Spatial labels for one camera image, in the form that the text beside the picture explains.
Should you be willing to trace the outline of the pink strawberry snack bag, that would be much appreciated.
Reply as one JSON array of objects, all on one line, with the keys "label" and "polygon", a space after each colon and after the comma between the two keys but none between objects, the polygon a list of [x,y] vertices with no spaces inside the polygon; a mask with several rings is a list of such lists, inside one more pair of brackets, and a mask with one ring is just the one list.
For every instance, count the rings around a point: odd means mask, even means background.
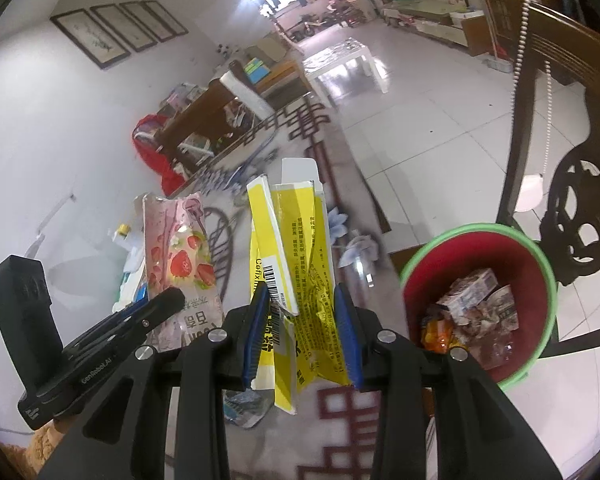
[{"label": "pink strawberry snack bag", "polygon": [[174,200],[147,194],[143,218],[148,296],[176,287],[185,297],[184,308],[152,330],[148,340],[160,351],[182,348],[224,321],[204,208],[197,193]]}]

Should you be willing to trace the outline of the yellow drink carton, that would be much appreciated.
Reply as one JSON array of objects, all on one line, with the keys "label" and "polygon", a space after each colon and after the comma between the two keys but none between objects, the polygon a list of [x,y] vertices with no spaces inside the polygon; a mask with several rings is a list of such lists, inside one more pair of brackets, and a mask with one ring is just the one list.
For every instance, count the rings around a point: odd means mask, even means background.
[{"label": "yellow drink carton", "polygon": [[247,184],[250,284],[271,296],[254,390],[297,413],[298,395],[317,378],[349,382],[335,321],[335,272],[326,195],[312,158],[286,157],[282,180]]}]

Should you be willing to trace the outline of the red green trash bin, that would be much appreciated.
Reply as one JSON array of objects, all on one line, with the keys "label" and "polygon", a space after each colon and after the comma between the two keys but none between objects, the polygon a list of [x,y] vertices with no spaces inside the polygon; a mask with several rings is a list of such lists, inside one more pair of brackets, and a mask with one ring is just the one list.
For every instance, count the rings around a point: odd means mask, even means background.
[{"label": "red green trash bin", "polygon": [[468,350],[503,389],[528,374],[556,325],[547,256],[509,226],[443,233],[402,266],[401,286],[412,341],[438,353]]}]

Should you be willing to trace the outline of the white bottle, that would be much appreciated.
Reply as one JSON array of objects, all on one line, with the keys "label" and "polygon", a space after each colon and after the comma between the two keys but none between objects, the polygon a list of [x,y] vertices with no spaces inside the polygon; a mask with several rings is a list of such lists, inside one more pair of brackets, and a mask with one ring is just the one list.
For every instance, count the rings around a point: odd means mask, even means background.
[{"label": "white bottle", "polygon": [[140,270],[145,259],[144,233],[133,229],[129,224],[121,223],[111,235],[111,240],[126,252],[123,273],[133,274]]}]

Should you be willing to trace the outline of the red cloth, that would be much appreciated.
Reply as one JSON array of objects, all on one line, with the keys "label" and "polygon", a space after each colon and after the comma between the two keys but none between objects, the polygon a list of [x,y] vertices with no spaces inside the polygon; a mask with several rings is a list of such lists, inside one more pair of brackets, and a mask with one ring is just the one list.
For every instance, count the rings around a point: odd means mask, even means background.
[{"label": "red cloth", "polygon": [[158,151],[158,144],[154,139],[155,133],[166,124],[167,119],[163,115],[146,115],[132,131],[132,143],[138,156],[160,178],[165,196],[173,194],[185,183],[185,178],[175,171],[170,159]]}]

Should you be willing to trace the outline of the framed picture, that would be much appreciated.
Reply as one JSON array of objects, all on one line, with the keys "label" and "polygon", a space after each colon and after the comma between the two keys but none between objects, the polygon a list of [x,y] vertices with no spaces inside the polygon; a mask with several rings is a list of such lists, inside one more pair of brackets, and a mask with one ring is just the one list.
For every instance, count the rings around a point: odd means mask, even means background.
[{"label": "framed picture", "polygon": [[157,41],[140,24],[137,24],[120,6],[114,3],[91,6],[90,10],[134,52],[140,53],[155,47]]},{"label": "framed picture", "polygon": [[163,24],[166,24],[176,36],[188,34],[188,29],[157,0],[145,0],[143,6],[155,15]]},{"label": "framed picture", "polygon": [[121,3],[121,7],[126,13],[129,13],[147,30],[149,30],[160,42],[167,42],[175,37],[175,32],[163,23],[160,18],[156,18],[143,3],[139,1],[129,1]]},{"label": "framed picture", "polygon": [[131,52],[87,10],[56,14],[50,21],[101,70],[131,56]]}]

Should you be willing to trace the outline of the white coffee table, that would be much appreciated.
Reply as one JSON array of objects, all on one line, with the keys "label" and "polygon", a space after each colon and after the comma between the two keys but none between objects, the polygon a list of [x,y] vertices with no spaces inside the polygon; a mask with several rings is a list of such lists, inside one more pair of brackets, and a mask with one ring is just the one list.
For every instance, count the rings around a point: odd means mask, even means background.
[{"label": "white coffee table", "polygon": [[310,55],[302,61],[304,76],[308,81],[314,96],[326,107],[332,107],[332,100],[328,96],[322,77],[336,70],[341,72],[352,64],[361,66],[367,77],[372,77],[376,86],[382,93],[388,92],[388,82],[381,75],[375,58],[366,44],[362,44],[352,37],[333,44],[321,51]]}]

